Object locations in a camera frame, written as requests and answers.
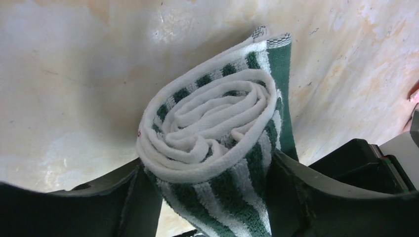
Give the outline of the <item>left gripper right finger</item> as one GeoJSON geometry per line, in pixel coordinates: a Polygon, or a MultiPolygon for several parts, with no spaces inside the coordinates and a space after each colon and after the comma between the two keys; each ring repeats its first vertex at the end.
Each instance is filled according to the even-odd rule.
{"type": "Polygon", "coordinates": [[[384,194],[325,176],[276,151],[266,181],[274,237],[416,237],[419,194],[384,194]]]}

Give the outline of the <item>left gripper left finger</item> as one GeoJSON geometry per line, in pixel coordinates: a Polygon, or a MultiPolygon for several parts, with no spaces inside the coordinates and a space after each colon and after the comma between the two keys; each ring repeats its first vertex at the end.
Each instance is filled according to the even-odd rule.
{"type": "Polygon", "coordinates": [[[3,237],[153,237],[162,197],[135,159],[66,191],[0,184],[3,237]]]}

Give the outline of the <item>green white striped towel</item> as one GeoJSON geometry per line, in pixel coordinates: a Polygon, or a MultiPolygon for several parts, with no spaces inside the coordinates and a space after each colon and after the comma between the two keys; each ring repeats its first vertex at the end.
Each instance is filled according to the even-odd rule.
{"type": "Polygon", "coordinates": [[[149,102],[136,149],[166,203],[207,237],[269,237],[266,176],[297,159],[289,109],[292,38],[258,27],[149,102]]]}

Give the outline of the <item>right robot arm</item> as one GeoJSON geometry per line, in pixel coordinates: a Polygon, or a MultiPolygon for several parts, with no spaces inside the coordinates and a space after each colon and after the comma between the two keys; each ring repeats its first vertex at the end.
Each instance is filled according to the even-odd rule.
{"type": "Polygon", "coordinates": [[[419,189],[419,111],[408,131],[378,146],[352,139],[309,167],[332,179],[386,194],[419,189]]]}

